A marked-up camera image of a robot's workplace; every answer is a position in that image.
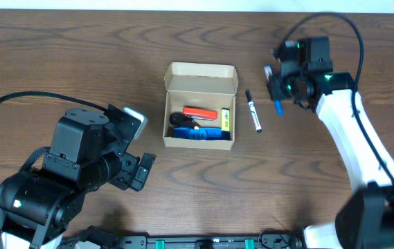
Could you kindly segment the yellow highlighter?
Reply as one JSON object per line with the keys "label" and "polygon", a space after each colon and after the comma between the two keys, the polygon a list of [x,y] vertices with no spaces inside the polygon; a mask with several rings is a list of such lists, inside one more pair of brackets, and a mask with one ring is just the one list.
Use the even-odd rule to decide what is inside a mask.
{"label": "yellow highlighter", "polygon": [[230,110],[223,108],[221,111],[221,119],[222,119],[222,140],[230,140],[231,139],[231,126],[230,126]]}

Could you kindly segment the cardboard box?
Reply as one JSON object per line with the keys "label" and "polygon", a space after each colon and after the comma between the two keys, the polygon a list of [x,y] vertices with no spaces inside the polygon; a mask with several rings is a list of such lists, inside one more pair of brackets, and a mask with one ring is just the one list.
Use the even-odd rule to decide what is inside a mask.
{"label": "cardboard box", "polygon": [[[235,142],[235,96],[239,79],[232,65],[173,62],[164,76],[166,99],[163,141],[166,147],[231,150]],[[229,139],[175,138],[170,115],[193,107],[217,112],[215,120],[197,120],[201,127],[222,127],[222,109],[229,110]]]}

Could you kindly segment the blue plastic holder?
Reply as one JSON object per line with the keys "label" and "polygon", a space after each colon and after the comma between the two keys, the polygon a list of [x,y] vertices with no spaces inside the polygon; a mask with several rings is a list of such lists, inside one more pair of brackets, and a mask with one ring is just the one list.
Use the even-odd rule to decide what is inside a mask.
{"label": "blue plastic holder", "polygon": [[222,130],[217,127],[175,127],[173,137],[189,140],[222,140]]}

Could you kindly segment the blue whiteboard marker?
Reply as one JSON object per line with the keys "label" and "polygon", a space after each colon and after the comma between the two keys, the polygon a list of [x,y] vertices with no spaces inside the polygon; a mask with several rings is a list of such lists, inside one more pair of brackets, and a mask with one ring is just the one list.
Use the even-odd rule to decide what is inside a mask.
{"label": "blue whiteboard marker", "polygon": [[272,72],[271,66],[269,64],[265,64],[264,72],[265,72],[265,75],[267,78],[267,89],[270,94],[271,100],[274,102],[276,113],[278,116],[282,116],[284,114],[284,112],[283,112],[283,108],[281,105],[281,101],[277,100],[273,95],[273,90],[272,90],[272,85],[271,85],[273,72]]}

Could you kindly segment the black correction tape dispenser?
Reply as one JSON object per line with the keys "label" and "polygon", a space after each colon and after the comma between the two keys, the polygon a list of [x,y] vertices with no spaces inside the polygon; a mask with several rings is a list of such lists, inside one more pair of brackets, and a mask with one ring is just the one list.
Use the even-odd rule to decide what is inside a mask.
{"label": "black correction tape dispenser", "polygon": [[180,112],[171,113],[169,116],[169,121],[170,124],[176,127],[199,129],[199,125],[197,122],[195,122],[191,117]]}

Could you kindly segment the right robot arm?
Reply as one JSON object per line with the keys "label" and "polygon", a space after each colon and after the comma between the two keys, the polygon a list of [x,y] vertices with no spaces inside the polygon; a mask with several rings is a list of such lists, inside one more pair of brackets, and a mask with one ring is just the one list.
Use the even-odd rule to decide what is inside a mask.
{"label": "right robot arm", "polygon": [[304,248],[394,248],[394,160],[364,111],[355,81],[336,72],[327,37],[284,41],[280,71],[265,67],[278,115],[282,100],[306,102],[326,126],[346,167],[352,194],[331,223],[302,230]]}

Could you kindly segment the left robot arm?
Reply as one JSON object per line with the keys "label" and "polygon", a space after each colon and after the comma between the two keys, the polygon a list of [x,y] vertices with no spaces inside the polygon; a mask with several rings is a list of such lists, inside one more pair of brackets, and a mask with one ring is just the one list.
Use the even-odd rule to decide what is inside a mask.
{"label": "left robot arm", "polygon": [[141,191],[156,156],[127,148],[146,124],[129,107],[67,110],[51,146],[35,150],[0,184],[0,248],[56,248],[88,193],[107,183]]}

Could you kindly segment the red stapler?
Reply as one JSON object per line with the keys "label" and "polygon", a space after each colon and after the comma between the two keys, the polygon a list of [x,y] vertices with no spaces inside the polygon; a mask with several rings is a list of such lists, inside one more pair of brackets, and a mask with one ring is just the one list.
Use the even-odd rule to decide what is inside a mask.
{"label": "red stapler", "polygon": [[182,113],[189,118],[197,120],[216,120],[218,118],[218,112],[216,111],[195,107],[184,107]]}

